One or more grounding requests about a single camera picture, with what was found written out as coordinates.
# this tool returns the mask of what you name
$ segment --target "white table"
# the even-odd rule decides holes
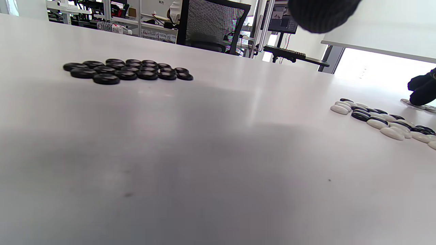
[[[2,244],[434,244],[436,151],[329,110],[349,97],[436,126],[397,94],[313,67],[0,23]],[[195,80],[104,86],[61,68],[107,58]]]

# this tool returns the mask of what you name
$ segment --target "black go stone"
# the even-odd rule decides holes
[[[99,74],[113,74],[116,70],[109,66],[97,66],[94,70]]]
[[[103,63],[101,63],[101,62],[99,62],[99,61],[85,61],[85,62],[83,62],[85,65],[87,65],[89,68],[91,68],[91,69],[94,69],[94,68],[96,68],[97,66],[102,66],[102,65],[105,65],[105,64],[103,64]]]
[[[393,115],[393,114],[390,114],[390,116],[392,116],[393,118],[395,118],[395,119],[397,119],[397,120],[405,120],[404,119],[404,117],[402,117],[402,116],[399,116],[399,115]]]
[[[422,133],[422,134],[425,134],[425,135],[432,134],[431,132],[429,132],[429,131],[427,131],[425,129],[417,128],[417,127],[412,128],[410,131],[412,131],[412,132],[419,132],[419,133]]]
[[[157,74],[158,70],[156,68],[153,67],[148,67],[148,66],[143,66],[141,68],[141,71],[149,71],[149,72],[154,72]]]
[[[359,120],[364,121],[364,122],[366,122],[370,119],[369,116],[367,116],[366,114],[363,114],[361,112],[353,112],[351,114],[351,116],[354,117],[355,119],[359,119]]]
[[[89,68],[74,68],[70,71],[70,74],[74,78],[90,79],[97,75],[97,72]]]
[[[375,113],[378,113],[377,110],[374,110],[374,109],[371,109],[371,108],[365,108],[365,109],[366,109],[367,112],[375,112]]]
[[[176,71],[174,69],[168,68],[168,67],[163,67],[160,69],[160,72],[169,72],[171,74],[176,75]]]
[[[135,68],[135,67],[131,67],[131,66],[125,66],[125,67],[121,68],[121,71],[131,71],[134,73],[138,73],[139,69]]]
[[[95,83],[103,85],[119,84],[119,78],[113,74],[97,74],[92,78],[92,80]]]
[[[349,99],[345,99],[345,98],[340,99],[340,101],[349,101],[349,102],[353,102],[354,103],[354,101],[349,100]]]
[[[135,63],[135,62],[126,63],[126,66],[130,66],[130,67],[134,67],[134,68],[138,68],[138,69],[142,68],[141,63]]]
[[[159,67],[157,66],[157,64],[153,64],[153,63],[142,63],[142,66],[143,67],[151,67],[151,68],[154,68],[154,69],[159,69]]]
[[[361,106],[352,106],[351,109],[352,109],[352,110],[362,110],[362,111],[364,111],[364,112],[367,111],[366,108],[361,107]]]
[[[353,110],[353,112],[359,112],[359,113],[362,113],[362,114],[367,115],[368,117],[371,116],[368,112],[366,112],[366,111],[362,111],[362,110],[359,110],[359,109]]]
[[[169,72],[159,72],[158,77],[163,80],[176,80],[176,75]]]
[[[126,60],[126,64],[127,63],[140,63],[141,64],[141,61],[136,60],[136,59],[128,59],[128,60]]]
[[[156,80],[157,73],[152,71],[140,71],[138,72],[138,78],[142,80]]]
[[[377,111],[378,114],[387,114],[387,112],[385,112],[384,110],[380,110],[380,109],[374,109]]]
[[[174,68],[174,70],[175,70],[177,73],[188,73],[188,74],[189,74],[189,71],[188,71],[188,69],[186,69],[186,68],[176,67],[176,68]]]
[[[123,65],[125,64],[125,62],[123,60],[120,60],[120,59],[107,59],[106,64],[108,64],[108,63],[121,63]]]
[[[392,122],[392,123],[397,123],[399,125],[403,125],[404,127],[412,130],[412,127],[409,124],[405,123],[405,122]]]
[[[71,63],[67,63],[67,64],[65,64],[65,65],[63,66],[63,68],[64,68],[65,71],[71,71],[71,70],[74,69],[74,68],[88,68],[88,66],[85,65],[85,64],[82,64],[82,63],[74,63],[74,62],[71,62]]]
[[[416,128],[422,128],[422,129],[425,129],[425,130],[427,130],[427,131],[429,131],[429,132],[431,132],[431,133],[435,133],[435,131],[433,130],[433,129],[431,129],[431,128],[429,128],[429,127],[426,127],[426,126],[422,126],[422,125],[417,125],[417,126],[415,126]]]
[[[159,69],[162,69],[165,67],[171,68],[171,66],[169,64],[165,64],[165,63],[159,63],[159,64],[157,64],[157,66],[159,67]]]
[[[116,63],[116,62],[113,62],[113,63],[108,63],[108,64],[106,64],[106,66],[108,66],[108,67],[112,67],[112,68],[114,68],[115,70],[119,71],[119,70],[121,70],[121,68],[124,67],[124,64],[123,64],[123,63]]]
[[[192,81],[194,79],[194,77],[191,74],[183,73],[183,72],[177,73],[177,78],[186,81]]]
[[[383,119],[381,119],[381,118],[379,118],[379,117],[376,117],[376,116],[372,116],[372,117],[370,117],[369,120],[377,120],[377,121],[380,121],[380,122],[382,122],[382,123],[384,123],[384,124],[386,124],[386,125],[389,125],[388,121],[383,120]]]
[[[142,65],[144,65],[144,64],[155,64],[155,65],[157,65],[157,63],[156,63],[156,61],[152,61],[152,60],[143,60],[142,61]]]
[[[132,71],[116,71],[114,75],[121,80],[135,80],[137,78],[136,74]]]

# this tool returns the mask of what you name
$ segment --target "plastic bottle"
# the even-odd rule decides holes
[[[125,26],[112,24],[110,22],[104,22],[104,21],[97,22],[97,29],[102,31],[109,31],[113,33],[132,35],[132,30],[127,29]]]

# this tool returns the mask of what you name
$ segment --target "office chair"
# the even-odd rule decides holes
[[[176,44],[236,55],[250,7],[228,0],[183,0]]]

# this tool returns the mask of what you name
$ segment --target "gloved hand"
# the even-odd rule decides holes
[[[289,11],[303,29],[326,33],[344,24],[361,0],[289,0]]]

